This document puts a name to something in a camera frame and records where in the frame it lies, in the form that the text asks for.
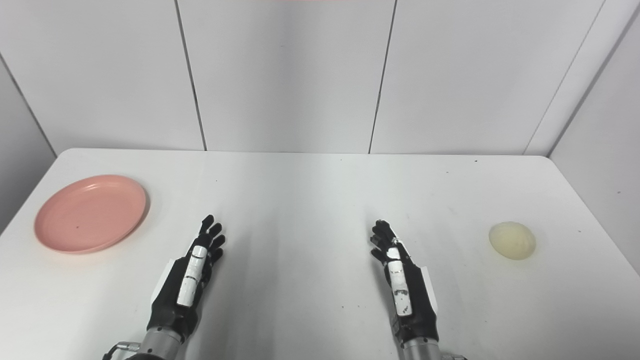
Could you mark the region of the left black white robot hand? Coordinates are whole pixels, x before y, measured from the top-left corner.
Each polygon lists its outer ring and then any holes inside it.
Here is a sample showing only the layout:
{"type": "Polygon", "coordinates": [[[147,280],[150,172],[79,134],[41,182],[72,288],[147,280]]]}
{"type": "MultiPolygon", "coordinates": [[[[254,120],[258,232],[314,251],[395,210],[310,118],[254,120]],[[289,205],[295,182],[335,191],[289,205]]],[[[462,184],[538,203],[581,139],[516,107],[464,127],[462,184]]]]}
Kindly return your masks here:
{"type": "Polygon", "coordinates": [[[198,307],[213,275],[214,264],[224,254],[226,237],[222,224],[212,214],[201,222],[197,237],[185,255],[174,260],[165,281],[151,303],[147,330],[170,330],[181,341],[194,333],[198,307]]]}

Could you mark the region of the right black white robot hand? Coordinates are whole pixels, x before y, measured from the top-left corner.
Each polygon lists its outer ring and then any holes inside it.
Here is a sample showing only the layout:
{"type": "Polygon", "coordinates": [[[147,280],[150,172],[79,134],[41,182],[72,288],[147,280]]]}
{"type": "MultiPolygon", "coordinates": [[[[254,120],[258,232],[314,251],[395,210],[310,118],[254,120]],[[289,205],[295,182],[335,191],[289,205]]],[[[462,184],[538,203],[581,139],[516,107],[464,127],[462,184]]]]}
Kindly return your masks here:
{"type": "Polygon", "coordinates": [[[391,290],[394,336],[400,344],[416,338],[438,342],[436,305],[423,269],[416,265],[390,223],[377,219],[371,230],[374,248],[370,253],[382,265],[391,290]]]}

